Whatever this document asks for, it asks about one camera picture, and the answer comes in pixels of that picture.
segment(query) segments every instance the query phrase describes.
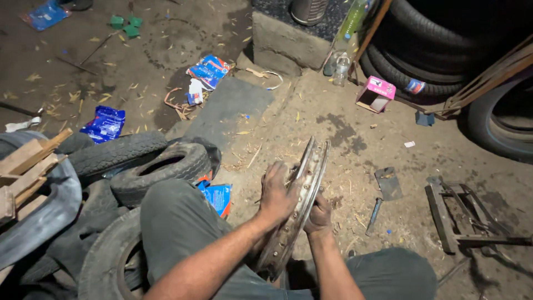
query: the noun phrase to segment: metal rod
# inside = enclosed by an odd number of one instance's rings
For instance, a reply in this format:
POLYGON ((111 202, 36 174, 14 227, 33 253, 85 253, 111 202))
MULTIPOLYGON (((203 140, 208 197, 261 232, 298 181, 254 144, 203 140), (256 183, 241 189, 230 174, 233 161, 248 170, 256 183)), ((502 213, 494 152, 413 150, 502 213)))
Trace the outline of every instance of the metal rod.
POLYGON ((73 66, 73 67, 76 67, 76 68, 78 68, 78 69, 80 69, 80 70, 83 70, 83 71, 86 71, 86 72, 89 72, 89 73, 91 73, 91 74, 93 74, 93 75, 98 76, 97 73, 95 73, 95 72, 93 72, 93 71, 91 71, 91 70, 88 70, 88 69, 86 69, 86 68, 84 68, 84 67, 82 67, 82 66, 78 66, 77 64, 75 64, 75 63, 73 63, 73 62, 70 62, 70 61, 68 61, 68 60, 66 60, 66 59, 64 59, 64 58, 62 58, 62 57, 60 57, 60 56, 56 56, 56 58, 59 59, 59 60, 61 60, 62 62, 66 62, 67 64, 69 64, 69 65, 71 65, 71 66, 73 66))
POLYGON ((93 55, 93 54, 94 54, 94 53, 95 53, 95 52, 96 52, 101 46, 103 46, 104 43, 107 42, 107 40, 109 40, 109 38, 110 38, 111 36, 112 36, 111 34, 108 35, 108 36, 107 36, 107 37, 106 37, 106 38, 105 38, 105 39, 104 39, 104 40, 103 40, 103 41, 102 41, 102 42, 101 42, 101 43, 100 43, 100 44, 99 44, 94 50, 93 50, 93 52, 89 53, 89 55, 87 55, 87 57, 86 57, 84 60, 82 60, 82 62, 79 63, 79 65, 80 65, 80 66, 83 65, 83 63, 84 63, 87 59, 89 59, 89 57, 91 57, 91 56, 92 56, 92 55, 93 55))
POLYGON ((376 198, 376 205, 374 206, 374 211, 372 211, 372 216, 370 217, 370 222, 368 222, 367 230, 365 232, 366 236, 370 236, 372 231, 374 231, 374 223, 376 222, 377 213, 379 212, 381 203, 383 203, 383 199, 376 198))

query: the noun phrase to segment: oil stain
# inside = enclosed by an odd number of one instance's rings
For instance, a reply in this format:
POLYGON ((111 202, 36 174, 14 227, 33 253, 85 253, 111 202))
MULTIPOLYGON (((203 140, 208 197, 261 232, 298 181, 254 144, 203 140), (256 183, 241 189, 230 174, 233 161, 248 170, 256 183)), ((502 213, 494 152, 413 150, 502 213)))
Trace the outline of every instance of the oil stain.
POLYGON ((364 140, 361 136, 357 136, 356 131, 352 128, 350 124, 346 124, 345 121, 341 120, 344 115, 333 115, 329 113, 326 117, 319 116, 317 118, 317 123, 320 124, 324 121, 330 121, 333 126, 335 126, 336 131, 333 136, 329 137, 333 147, 340 147, 342 142, 345 142, 349 145, 349 149, 341 153, 341 155, 347 155, 350 151, 354 152, 356 155, 359 155, 360 151, 366 150, 367 144, 364 143, 364 140))

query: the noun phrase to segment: metal rim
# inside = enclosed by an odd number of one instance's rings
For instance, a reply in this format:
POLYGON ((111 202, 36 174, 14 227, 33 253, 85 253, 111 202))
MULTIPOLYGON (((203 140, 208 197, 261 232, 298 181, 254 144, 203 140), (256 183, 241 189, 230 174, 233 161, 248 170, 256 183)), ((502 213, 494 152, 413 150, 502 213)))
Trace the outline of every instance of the metal rim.
POLYGON ((305 148, 300 167, 294 177, 296 179, 305 176, 299 192, 298 204, 293 214, 274 230, 255 268, 256 272, 267 271, 271 282, 274 282, 285 269, 293 253, 298 234, 307 222, 326 171, 329 149, 329 141, 317 143, 314 137, 311 137, 305 148))

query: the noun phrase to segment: dry leaf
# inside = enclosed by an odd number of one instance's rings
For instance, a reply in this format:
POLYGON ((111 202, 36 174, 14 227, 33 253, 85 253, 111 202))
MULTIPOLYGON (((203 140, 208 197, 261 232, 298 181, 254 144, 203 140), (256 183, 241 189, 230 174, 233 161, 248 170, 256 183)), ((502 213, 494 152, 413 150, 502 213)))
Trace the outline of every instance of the dry leaf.
POLYGON ((31 82, 33 82, 33 81, 35 81, 35 80, 37 80, 37 79, 41 79, 41 78, 42 78, 42 77, 40 77, 39 74, 37 74, 37 73, 33 73, 33 74, 31 74, 30 76, 28 76, 28 78, 26 78, 26 81, 31 81, 31 82))

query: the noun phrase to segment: concrete floor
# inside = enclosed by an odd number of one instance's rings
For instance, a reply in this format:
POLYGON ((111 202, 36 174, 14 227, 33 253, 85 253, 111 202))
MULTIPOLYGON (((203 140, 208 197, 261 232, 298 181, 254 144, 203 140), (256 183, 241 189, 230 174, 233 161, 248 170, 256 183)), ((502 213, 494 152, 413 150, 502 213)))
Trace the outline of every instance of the concrete floor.
MULTIPOLYGON (((123 132, 138 128, 143 131, 144 125, 148 130, 166 132, 179 119, 163 104, 167 87, 187 90, 189 77, 184 72, 203 54, 213 53, 228 62, 236 61, 245 46, 242 41, 251 36, 247 29, 251 25, 248 18, 251 8, 246 0, 181 2, 182 6, 164 0, 136 1, 135 15, 144 19, 141 38, 127 41, 128 48, 117 35, 113 36, 106 48, 84 64, 101 74, 93 76, 54 56, 66 50, 66 58, 82 60, 97 45, 90 38, 104 38, 114 32, 105 23, 113 13, 126 15, 126 3, 96 2, 92 11, 76 12, 37 33, 17 17, 28 11, 32 3, 7 4, 4 0, 0 12, 0 91, 9 90, 19 97, 5 101, 31 110, 37 110, 43 102, 53 104, 59 115, 45 115, 38 129, 57 132, 64 121, 72 128, 78 122, 79 100, 70 104, 68 92, 82 90, 85 101, 81 125, 93 118, 101 94, 110 93, 113 97, 103 104, 126 110, 123 132), (167 9, 170 19, 164 17, 167 9), (117 66, 108 67, 104 62, 117 66), (34 72, 42 79, 25 81, 34 72), (128 90, 132 83, 139 85, 128 90), (139 94, 144 98, 135 100, 139 94)), ((262 79, 242 70, 235 76, 266 86, 262 79)), ((272 91, 275 101, 261 120, 235 120, 239 128, 250 134, 235 136, 233 150, 223 154, 222 168, 215 179, 215 183, 233 184, 230 223, 240 224, 257 210, 260 178, 267 165, 277 159, 298 161, 306 142, 315 135, 318 140, 329 139, 333 146, 322 184, 326 187, 324 196, 335 203, 333 221, 344 255, 350 249, 364 254, 401 246, 426 257, 438 277, 450 269, 454 259, 441 249, 424 191, 428 176, 442 175, 445 180, 469 184, 514 234, 530 234, 527 230, 533 228, 533 220, 527 212, 533 210, 529 200, 533 192, 530 180, 533 165, 481 149, 461 133, 456 121, 437 121, 433 127, 416 125, 415 111, 399 102, 390 103, 384 113, 374 114, 354 104, 359 89, 353 84, 335 87, 322 75, 306 71, 299 78, 285 77, 285 83, 272 91), (371 124, 377 127, 370 129, 371 124), (403 144, 411 140, 416 146, 405 148, 403 144), (247 168, 259 147, 257 158, 247 168), (369 238, 364 226, 374 199, 381 195, 374 171, 389 166, 397 170, 404 197, 382 206, 375 233, 369 238)), ((176 99, 185 97, 176 93, 176 99)), ((0 118, 1 125, 28 119, 4 109, 0 109, 0 118)), ((482 290, 486 290, 487 299, 533 298, 533 250, 500 249, 521 268, 512 269, 494 259, 477 256, 475 264, 456 274, 439 290, 437 299, 478 299, 482 290)), ((294 256, 311 257, 305 236, 298 239, 294 256)))

